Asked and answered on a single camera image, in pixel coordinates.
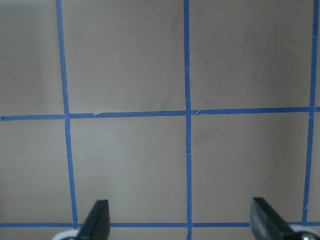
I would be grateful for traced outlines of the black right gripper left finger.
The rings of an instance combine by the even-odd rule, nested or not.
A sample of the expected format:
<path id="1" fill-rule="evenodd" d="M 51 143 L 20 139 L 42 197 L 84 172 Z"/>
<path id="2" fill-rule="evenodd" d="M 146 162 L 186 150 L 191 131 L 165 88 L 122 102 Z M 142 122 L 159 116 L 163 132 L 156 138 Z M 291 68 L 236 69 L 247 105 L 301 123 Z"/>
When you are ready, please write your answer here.
<path id="1" fill-rule="evenodd" d="M 97 200 L 91 208 L 82 227 L 79 229 L 76 240 L 107 240 L 110 235 L 109 202 Z"/>

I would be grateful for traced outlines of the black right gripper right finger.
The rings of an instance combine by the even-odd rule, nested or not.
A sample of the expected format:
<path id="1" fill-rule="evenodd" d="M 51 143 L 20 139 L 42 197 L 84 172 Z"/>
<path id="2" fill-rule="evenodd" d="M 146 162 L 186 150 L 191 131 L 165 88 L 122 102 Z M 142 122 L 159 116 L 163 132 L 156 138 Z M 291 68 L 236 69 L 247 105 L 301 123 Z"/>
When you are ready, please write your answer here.
<path id="1" fill-rule="evenodd" d="M 300 239 L 300 233 L 295 232 L 262 197 L 250 200 L 250 229 L 256 240 Z"/>

